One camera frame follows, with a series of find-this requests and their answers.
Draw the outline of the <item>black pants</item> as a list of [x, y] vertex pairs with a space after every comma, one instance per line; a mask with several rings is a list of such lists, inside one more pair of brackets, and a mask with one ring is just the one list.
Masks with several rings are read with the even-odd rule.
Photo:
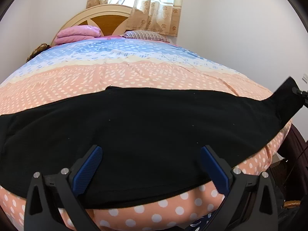
[[209, 182], [208, 145], [230, 166], [259, 152], [303, 107], [287, 79], [269, 98], [209, 90], [108, 87], [1, 116], [1, 186], [26, 197], [35, 172], [71, 167], [93, 146], [103, 158], [78, 201], [86, 209], [127, 208]]

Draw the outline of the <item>peach blue polka-dot bedspread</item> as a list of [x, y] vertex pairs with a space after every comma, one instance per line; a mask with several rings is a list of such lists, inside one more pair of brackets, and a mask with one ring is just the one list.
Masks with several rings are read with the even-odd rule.
[[[54, 47], [1, 84], [1, 113], [11, 114], [108, 86], [198, 89], [262, 100], [271, 92], [237, 71], [179, 46], [109, 37]], [[209, 182], [178, 196], [136, 207], [90, 210], [101, 230], [186, 227], [209, 217], [224, 196]]]

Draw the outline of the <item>brown fuzzy object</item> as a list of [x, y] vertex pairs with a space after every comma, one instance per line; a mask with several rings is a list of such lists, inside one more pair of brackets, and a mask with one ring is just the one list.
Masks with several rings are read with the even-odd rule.
[[37, 55], [39, 55], [40, 53], [46, 51], [47, 49], [50, 49], [51, 46], [49, 44], [46, 43], [42, 43], [40, 44], [27, 58], [26, 62], [32, 60], [33, 58], [35, 58]]

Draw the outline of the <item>folded pink blanket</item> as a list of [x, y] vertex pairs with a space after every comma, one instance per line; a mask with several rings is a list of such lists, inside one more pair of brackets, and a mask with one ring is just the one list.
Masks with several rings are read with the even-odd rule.
[[93, 38], [100, 38], [101, 36], [102, 33], [98, 27], [90, 25], [72, 26], [59, 31], [53, 41], [53, 44], [62, 45]]

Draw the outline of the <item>striped pillow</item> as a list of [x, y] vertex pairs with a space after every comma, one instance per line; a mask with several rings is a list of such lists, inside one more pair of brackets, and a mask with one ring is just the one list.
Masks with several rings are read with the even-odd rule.
[[124, 34], [122, 34], [122, 37], [126, 39], [169, 42], [169, 40], [164, 35], [161, 35], [157, 32], [145, 31], [145, 30], [126, 31]]

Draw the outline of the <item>cream wooden headboard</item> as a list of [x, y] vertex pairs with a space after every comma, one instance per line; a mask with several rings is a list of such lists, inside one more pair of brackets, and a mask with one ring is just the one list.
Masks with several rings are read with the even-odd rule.
[[87, 24], [100, 28], [103, 36], [122, 35], [126, 31], [131, 10], [131, 7], [119, 4], [97, 5], [72, 17], [59, 31], [72, 26]]

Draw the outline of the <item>beige floral window curtain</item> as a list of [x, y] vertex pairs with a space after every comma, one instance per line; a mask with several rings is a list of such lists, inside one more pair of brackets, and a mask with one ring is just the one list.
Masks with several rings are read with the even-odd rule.
[[131, 8], [127, 30], [146, 30], [177, 37], [182, 0], [88, 0], [86, 8], [103, 5]]

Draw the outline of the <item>dark maroon bed frame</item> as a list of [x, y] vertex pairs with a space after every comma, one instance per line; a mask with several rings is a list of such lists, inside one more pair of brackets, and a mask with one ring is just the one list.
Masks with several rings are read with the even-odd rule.
[[307, 141], [295, 126], [291, 126], [278, 154], [283, 159], [269, 169], [278, 230], [307, 230]]

